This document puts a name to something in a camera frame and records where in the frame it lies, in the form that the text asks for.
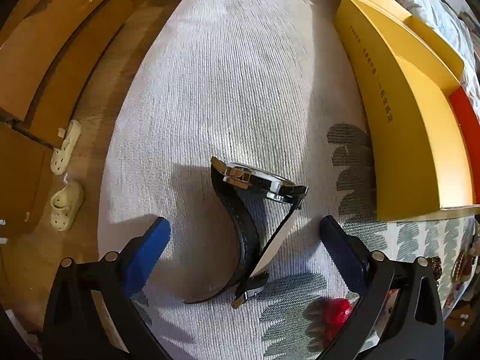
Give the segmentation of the red ball hair clip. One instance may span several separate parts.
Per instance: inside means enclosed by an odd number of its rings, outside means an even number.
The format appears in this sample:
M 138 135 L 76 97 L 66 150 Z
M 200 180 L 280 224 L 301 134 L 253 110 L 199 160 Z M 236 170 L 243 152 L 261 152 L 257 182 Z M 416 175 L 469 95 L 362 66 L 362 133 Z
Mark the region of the red ball hair clip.
M 332 343 L 353 311 L 352 303 L 346 298 L 329 299 L 323 310 L 324 347 Z

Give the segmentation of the black leather wristwatch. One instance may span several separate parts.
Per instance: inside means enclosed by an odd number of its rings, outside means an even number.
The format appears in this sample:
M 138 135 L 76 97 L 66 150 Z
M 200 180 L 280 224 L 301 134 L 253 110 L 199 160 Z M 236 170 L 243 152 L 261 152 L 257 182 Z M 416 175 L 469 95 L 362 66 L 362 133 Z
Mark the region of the black leather wristwatch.
M 225 163 L 215 156 L 211 157 L 211 183 L 233 223 L 239 244 L 238 264 L 226 284 L 185 300 L 184 303 L 207 302 L 235 287 L 235 298 L 231 306 L 237 309 L 264 291 L 269 281 L 269 264 L 295 224 L 308 194 L 308 186 L 245 164 Z M 258 228 L 239 197 L 239 190 L 289 205 L 288 213 L 265 245 L 260 244 Z

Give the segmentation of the lower cream foam slipper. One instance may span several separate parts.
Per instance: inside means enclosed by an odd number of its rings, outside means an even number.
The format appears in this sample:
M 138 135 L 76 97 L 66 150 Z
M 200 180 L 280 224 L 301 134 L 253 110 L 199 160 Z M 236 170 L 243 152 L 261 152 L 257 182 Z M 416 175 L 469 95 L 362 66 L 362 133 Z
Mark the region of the lower cream foam slipper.
M 82 186 L 71 180 L 50 199 L 50 223 L 60 233 L 68 231 L 84 201 Z

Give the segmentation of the cream foam slipper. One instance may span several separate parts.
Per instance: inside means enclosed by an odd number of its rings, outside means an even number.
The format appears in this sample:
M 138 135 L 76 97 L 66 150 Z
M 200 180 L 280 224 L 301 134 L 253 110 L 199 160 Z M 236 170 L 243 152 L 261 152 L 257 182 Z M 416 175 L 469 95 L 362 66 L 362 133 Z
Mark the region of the cream foam slipper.
M 68 231 L 84 201 L 82 186 L 71 180 L 50 199 L 50 223 L 60 233 Z
M 54 175 L 60 176 L 66 172 L 68 164 L 72 158 L 72 152 L 78 142 L 80 134 L 80 122 L 76 119 L 72 119 L 69 122 L 67 134 L 61 144 L 61 147 L 59 149 L 54 149 L 50 160 L 50 169 Z

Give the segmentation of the upper cream foam slipper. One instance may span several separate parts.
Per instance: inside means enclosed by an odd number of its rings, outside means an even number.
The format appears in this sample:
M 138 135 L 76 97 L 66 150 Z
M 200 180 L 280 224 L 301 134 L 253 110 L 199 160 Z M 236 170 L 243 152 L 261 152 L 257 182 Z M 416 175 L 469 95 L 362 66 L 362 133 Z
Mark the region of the upper cream foam slipper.
M 68 164 L 72 158 L 72 152 L 78 142 L 80 134 L 80 122 L 76 119 L 72 119 L 69 122 L 67 134 L 61 144 L 61 147 L 59 149 L 54 149 L 50 160 L 50 169 L 54 175 L 60 176 L 66 172 Z

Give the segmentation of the yellow cardboard box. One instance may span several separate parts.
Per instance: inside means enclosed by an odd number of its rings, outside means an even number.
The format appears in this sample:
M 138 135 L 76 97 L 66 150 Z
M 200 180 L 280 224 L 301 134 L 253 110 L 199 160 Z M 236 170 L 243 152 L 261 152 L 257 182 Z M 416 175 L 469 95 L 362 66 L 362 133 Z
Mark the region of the yellow cardboard box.
M 341 0 L 334 26 L 371 132 L 377 217 L 479 213 L 479 113 L 461 57 L 395 0 Z

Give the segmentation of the leaf patterned bed sheet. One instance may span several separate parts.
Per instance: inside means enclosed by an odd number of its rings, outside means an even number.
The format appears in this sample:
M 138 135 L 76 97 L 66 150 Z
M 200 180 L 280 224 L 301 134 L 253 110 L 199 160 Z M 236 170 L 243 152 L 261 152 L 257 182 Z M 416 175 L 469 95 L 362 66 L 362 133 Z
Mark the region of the leaf patterned bed sheet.
M 171 239 L 134 305 L 174 359 L 314 359 L 327 298 L 353 299 L 320 243 L 332 215 L 371 250 L 439 257 L 439 297 L 473 218 L 380 223 L 363 102 L 334 27 L 340 0 L 182 0 L 153 42 L 115 122 L 97 231 L 122 250 L 156 217 Z M 309 187 L 262 293 L 238 309 L 239 248 L 212 188 L 212 157 Z

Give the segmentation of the wooden wardrobe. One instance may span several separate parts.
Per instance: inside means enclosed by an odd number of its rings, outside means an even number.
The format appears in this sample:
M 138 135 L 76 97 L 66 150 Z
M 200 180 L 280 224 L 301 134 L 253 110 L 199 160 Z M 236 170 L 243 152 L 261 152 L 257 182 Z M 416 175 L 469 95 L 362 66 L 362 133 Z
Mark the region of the wooden wardrobe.
M 38 225 L 91 72 L 143 0 L 1 0 L 1 236 Z

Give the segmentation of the light floral duvet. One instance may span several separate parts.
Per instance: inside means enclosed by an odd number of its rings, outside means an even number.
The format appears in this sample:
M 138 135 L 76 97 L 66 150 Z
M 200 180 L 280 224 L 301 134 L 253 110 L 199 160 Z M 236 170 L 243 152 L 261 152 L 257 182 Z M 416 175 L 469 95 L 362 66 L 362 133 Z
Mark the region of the light floral duvet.
M 432 28 L 464 62 L 460 78 L 473 110 L 479 113 L 479 78 L 476 73 L 474 43 L 466 23 L 441 0 L 395 0 L 413 16 Z

